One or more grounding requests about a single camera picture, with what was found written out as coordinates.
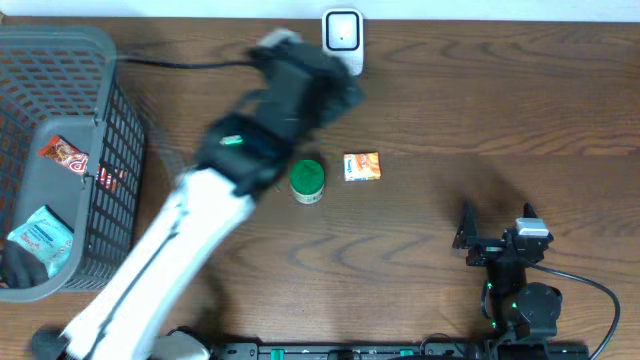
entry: jar with green lid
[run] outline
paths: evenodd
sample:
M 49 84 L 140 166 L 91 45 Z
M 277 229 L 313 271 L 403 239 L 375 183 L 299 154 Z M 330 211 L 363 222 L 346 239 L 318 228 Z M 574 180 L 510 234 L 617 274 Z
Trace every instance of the jar with green lid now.
M 314 160 L 300 160 L 293 166 L 291 193 L 302 204 L 318 202 L 324 194 L 324 169 Z

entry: wood grain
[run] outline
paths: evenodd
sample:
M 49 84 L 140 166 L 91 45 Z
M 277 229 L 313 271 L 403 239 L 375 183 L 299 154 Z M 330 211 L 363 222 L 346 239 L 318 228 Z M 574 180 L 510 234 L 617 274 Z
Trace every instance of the wood grain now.
M 122 53 L 217 62 L 276 26 L 318 44 L 319 21 L 11 18 L 87 24 Z M 482 269 L 450 244 L 463 200 L 498 235 L 530 201 L 556 236 L 545 265 L 600 281 L 620 297 L 619 330 L 601 358 L 640 345 L 640 32 L 633 24 L 366 23 L 366 103 L 311 148 L 327 160 L 327 193 L 303 208 L 265 196 L 182 296 L 165 330 L 193 325 L 263 341 L 419 341 L 486 332 Z M 249 69 L 188 72 L 122 65 L 149 122 L 138 235 L 153 219 L 204 129 L 246 90 Z M 382 179 L 345 183 L 341 154 L 376 150 Z M 529 272 L 564 295 L 559 339 L 593 350 L 613 309 L 587 286 Z M 21 358 L 33 331 L 64 325 L 92 294 L 0 306 L 11 332 L 0 357 Z

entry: perforated basket wall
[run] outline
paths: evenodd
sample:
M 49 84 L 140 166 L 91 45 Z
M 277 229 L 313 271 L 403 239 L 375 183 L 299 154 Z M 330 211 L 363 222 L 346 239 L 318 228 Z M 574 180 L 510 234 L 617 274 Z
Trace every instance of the perforated basket wall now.
M 95 28 L 0 26 L 0 238 L 20 225 L 13 218 L 36 129 L 61 116 L 95 124 L 71 259 L 45 284 L 0 290 L 0 301 L 101 288 L 129 251 L 145 137 L 115 79 L 115 55 Z

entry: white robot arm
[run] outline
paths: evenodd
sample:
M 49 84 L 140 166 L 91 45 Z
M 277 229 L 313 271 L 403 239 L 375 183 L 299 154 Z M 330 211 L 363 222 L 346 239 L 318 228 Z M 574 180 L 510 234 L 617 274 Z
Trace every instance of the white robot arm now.
M 211 126 L 196 166 L 105 289 L 54 338 L 53 348 L 73 359 L 147 359 L 177 298 L 284 172 L 296 146 L 362 101 L 340 60 L 288 30 L 271 33 L 248 55 L 268 88 L 247 94 Z M 259 100 L 255 114 L 242 114 L 250 100 Z

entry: white wall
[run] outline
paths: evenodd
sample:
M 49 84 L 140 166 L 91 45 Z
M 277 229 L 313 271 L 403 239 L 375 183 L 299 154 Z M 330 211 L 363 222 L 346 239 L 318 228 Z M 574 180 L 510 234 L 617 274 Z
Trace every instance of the white wall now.
M 317 19 L 336 6 L 368 19 L 640 21 L 640 0 L 0 0 L 16 16 Z

